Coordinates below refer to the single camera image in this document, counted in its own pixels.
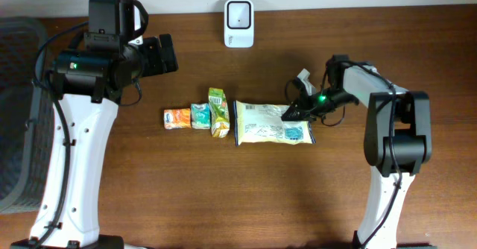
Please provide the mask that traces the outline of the yellow snack bag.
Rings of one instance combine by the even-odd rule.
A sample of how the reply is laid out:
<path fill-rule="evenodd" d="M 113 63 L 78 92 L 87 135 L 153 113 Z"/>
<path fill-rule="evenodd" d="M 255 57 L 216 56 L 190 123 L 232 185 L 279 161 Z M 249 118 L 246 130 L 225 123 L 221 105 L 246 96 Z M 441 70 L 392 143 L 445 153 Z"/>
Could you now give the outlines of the yellow snack bag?
<path fill-rule="evenodd" d="M 284 122 L 286 105 L 233 102 L 236 146 L 241 143 L 275 142 L 289 145 L 315 144 L 309 122 Z"/>

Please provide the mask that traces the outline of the orange tissue pack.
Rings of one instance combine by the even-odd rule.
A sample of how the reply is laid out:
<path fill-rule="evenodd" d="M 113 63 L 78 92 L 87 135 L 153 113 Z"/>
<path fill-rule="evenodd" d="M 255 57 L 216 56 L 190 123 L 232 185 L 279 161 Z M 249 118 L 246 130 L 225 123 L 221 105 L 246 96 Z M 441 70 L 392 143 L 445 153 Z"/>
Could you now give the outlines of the orange tissue pack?
<path fill-rule="evenodd" d="M 163 120 L 166 130 L 192 127 L 189 108 L 164 110 Z"/>

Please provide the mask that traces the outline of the green tea drink carton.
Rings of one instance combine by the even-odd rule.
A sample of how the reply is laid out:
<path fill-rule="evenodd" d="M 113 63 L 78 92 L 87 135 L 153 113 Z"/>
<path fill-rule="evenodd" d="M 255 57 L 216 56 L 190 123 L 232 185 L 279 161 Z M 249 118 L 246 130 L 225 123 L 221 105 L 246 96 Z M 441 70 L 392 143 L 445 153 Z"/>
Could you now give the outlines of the green tea drink carton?
<path fill-rule="evenodd" d="M 208 99 L 211 113 L 212 136 L 224 138 L 230 130 L 230 114 L 226 95 L 222 89 L 210 87 Z"/>

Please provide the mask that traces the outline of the teal tissue pack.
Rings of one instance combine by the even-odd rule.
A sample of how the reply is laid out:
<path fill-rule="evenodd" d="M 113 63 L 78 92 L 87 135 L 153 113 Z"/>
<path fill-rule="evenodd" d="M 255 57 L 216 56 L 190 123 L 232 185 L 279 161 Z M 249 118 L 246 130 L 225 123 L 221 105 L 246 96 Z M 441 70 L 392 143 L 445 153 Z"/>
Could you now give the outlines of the teal tissue pack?
<path fill-rule="evenodd" d="M 211 117 L 209 105 L 204 104 L 191 104 L 191 119 L 192 127 L 194 129 L 206 130 L 211 127 Z"/>

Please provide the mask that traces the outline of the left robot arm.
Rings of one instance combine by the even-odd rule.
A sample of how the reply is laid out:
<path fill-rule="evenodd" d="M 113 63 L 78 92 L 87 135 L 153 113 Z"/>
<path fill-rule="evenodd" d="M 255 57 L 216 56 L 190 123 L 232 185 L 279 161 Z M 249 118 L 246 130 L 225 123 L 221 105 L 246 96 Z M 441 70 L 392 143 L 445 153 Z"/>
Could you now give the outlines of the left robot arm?
<path fill-rule="evenodd" d="M 53 104 L 53 138 L 44 192 L 29 237 L 14 248 L 125 248 L 103 235 L 98 196 L 107 140 L 127 86 L 178 68 L 169 34 L 145 37 L 138 0 L 89 0 L 86 22 L 35 82 Z"/>

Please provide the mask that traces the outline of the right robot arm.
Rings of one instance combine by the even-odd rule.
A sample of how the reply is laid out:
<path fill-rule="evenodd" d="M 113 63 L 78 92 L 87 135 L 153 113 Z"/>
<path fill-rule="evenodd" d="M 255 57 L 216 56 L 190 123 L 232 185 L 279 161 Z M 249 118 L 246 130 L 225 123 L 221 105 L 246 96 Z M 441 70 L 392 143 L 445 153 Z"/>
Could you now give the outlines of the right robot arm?
<path fill-rule="evenodd" d="M 285 122 L 325 120 L 348 104 L 367 109 L 364 156 L 370 166 L 370 191 L 352 248 L 397 248 L 397 227 L 405 197 L 421 166 L 432 155 L 430 100 L 427 93 L 397 86 L 369 62 L 335 54 L 325 65 L 320 87 L 303 69 L 289 82 L 298 97 L 282 115 Z"/>

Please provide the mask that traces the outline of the white barcode scanner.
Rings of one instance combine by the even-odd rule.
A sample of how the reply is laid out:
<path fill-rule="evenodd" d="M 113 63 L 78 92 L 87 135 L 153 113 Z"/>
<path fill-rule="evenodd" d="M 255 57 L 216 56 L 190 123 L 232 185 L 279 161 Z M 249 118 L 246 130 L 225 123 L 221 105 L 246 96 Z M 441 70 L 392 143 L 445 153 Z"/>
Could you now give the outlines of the white barcode scanner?
<path fill-rule="evenodd" d="M 251 0 L 224 3 L 224 44 L 228 48 L 250 48 L 254 44 L 254 5 Z"/>

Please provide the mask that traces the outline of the dark grey plastic basket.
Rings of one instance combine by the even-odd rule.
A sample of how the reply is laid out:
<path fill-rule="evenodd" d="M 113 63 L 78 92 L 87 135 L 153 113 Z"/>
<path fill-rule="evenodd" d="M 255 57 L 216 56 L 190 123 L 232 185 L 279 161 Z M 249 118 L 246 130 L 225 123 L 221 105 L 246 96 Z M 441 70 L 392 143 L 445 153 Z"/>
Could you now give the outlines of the dark grey plastic basket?
<path fill-rule="evenodd" d="M 32 18 L 1 19 L 1 213 L 36 212 L 45 191 L 54 114 L 34 85 L 46 29 Z"/>

